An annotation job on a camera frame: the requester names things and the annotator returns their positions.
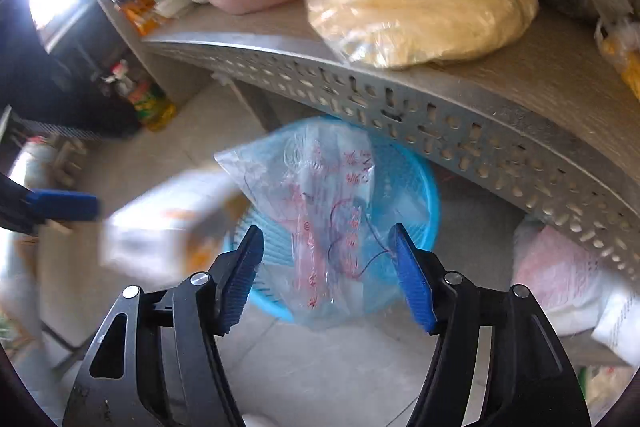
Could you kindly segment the white orange medicine box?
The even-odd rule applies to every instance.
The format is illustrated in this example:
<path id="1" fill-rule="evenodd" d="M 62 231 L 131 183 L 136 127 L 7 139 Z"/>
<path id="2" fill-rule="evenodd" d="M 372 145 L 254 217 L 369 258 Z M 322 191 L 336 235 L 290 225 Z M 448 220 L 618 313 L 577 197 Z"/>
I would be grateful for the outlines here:
<path id="1" fill-rule="evenodd" d="M 101 265 L 150 283 L 179 282 L 209 268 L 248 207 L 221 168 L 183 171 L 104 221 Z"/>

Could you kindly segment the clear bag red print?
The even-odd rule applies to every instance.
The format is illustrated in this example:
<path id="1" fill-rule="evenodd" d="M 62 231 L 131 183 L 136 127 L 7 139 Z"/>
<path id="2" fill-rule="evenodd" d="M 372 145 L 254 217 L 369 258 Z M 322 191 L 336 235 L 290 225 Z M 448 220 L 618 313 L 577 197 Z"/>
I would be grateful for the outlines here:
<path id="1" fill-rule="evenodd" d="M 367 132 L 310 118 L 215 159 L 264 233 L 260 285 L 293 322 L 327 329 L 361 317 L 367 269 L 385 256 L 372 222 L 376 162 Z"/>

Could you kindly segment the fruit pattern tablecloth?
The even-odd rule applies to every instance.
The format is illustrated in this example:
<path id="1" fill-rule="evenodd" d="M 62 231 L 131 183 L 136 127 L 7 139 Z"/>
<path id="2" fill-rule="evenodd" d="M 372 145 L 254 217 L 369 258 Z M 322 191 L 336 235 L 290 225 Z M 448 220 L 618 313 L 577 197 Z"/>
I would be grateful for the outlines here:
<path id="1" fill-rule="evenodd" d="M 36 136 L 17 155 L 1 187 L 1 346 L 15 361 L 41 343 L 38 305 L 38 227 L 30 193 L 54 184 L 58 151 Z"/>

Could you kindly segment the blue plastic waste basket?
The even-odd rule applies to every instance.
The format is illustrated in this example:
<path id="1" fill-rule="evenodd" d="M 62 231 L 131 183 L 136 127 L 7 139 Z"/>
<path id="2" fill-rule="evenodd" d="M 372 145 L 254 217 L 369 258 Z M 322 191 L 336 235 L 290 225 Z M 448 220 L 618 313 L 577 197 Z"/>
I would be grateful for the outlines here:
<path id="1" fill-rule="evenodd" d="M 327 329 L 401 296 L 387 235 L 405 225 L 431 249 L 440 205 L 428 162 L 331 117 L 289 124 L 215 156 L 250 202 L 228 235 L 264 234 L 250 301 L 288 323 Z"/>

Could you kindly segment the cooking oil bottle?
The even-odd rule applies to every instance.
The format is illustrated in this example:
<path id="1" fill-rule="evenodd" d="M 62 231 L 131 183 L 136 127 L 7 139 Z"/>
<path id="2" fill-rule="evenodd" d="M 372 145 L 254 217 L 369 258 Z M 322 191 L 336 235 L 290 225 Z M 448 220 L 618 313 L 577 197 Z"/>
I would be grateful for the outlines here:
<path id="1" fill-rule="evenodd" d="M 134 106 L 140 124 L 152 132 L 163 130 L 177 114 L 176 104 L 142 67 L 120 60 L 104 81 Z"/>

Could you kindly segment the pink white sack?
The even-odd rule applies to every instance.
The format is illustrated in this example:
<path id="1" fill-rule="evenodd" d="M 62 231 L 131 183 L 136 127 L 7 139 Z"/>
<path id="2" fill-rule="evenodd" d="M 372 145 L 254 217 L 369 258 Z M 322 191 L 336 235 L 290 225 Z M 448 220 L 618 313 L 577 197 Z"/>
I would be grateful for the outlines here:
<path id="1" fill-rule="evenodd" d="M 514 232 L 512 283 L 529 288 L 560 336 L 594 329 L 608 295 L 597 257 L 529 218 Z"/>

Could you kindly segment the orange seasoning packet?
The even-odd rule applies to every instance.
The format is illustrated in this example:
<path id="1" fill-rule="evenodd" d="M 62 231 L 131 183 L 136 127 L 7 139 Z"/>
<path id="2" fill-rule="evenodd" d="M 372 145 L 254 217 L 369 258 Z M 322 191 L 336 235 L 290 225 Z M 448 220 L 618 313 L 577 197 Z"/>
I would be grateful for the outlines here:
<path id="1" fill-rule="evenodd" d="M 155 7 L 154 0 L 127 0 L 119 5 L 122 14 L 140 37 L 148 36 L 167 22 L 167 18 L 157 13 Z"/>

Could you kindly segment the white plastic bag bundle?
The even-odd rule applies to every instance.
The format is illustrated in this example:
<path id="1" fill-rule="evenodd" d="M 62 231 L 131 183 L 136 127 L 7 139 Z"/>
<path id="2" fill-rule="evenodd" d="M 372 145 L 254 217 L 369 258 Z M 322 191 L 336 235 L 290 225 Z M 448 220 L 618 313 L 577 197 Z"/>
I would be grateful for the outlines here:
<path id="1" fill-rule="evenodd" d="M 640 98 L 639 20 L 623 16 L 611 22 L 600 17 L 594 32 L 601 56 L 620 75 L 637 100 Z"/>

